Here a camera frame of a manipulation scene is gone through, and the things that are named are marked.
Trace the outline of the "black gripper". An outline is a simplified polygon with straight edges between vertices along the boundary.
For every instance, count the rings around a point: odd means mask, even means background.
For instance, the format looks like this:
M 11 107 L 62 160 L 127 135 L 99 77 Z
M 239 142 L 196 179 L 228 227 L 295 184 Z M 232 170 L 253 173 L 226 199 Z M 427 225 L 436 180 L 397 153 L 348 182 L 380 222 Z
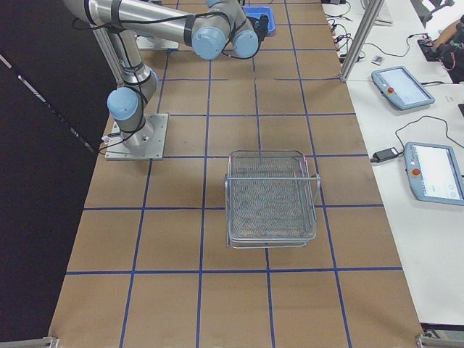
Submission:
M 259 18 L 253 18 L 253 28 L 257 34 L 257 40 L 262 43 L 268 34 L 269 17 L 266 14 L 261 14 Z

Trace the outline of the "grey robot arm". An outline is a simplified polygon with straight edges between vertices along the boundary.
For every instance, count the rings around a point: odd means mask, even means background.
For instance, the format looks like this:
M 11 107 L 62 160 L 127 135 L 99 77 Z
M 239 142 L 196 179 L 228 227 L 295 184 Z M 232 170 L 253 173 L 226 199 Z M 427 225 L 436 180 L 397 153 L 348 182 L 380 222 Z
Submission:
M 268 33 L 269 14 L 249 16 L 241 1 L 208 1 L 205 13 L 164 7 L 161 1 L 65 1 L 76 19 L 87 24 L 117 81 L 107 97 L 115 129 L 104 137 L 109 160 L 160 160 L 168 116 L 144 109 L 158 86 L 157 74 L 142 51 L 168 51 L 183 44 L 205 60 L 232 45 L 233 58 L 249 59 Z

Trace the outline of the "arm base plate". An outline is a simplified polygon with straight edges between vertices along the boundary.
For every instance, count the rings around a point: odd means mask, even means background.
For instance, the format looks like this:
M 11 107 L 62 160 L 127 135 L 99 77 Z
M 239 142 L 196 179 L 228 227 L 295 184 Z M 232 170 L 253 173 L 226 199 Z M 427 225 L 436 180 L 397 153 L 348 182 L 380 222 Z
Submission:
M 169 114 L 144 115 L 144 127 L 123 142 L 128 134 L 120 136 L 120 128 L 116 121 L 112 123 L 112 133 L 108 138 L 107 149 L 104 149 L 106 160 L 161 160 L 164 154 L 165 139 Z

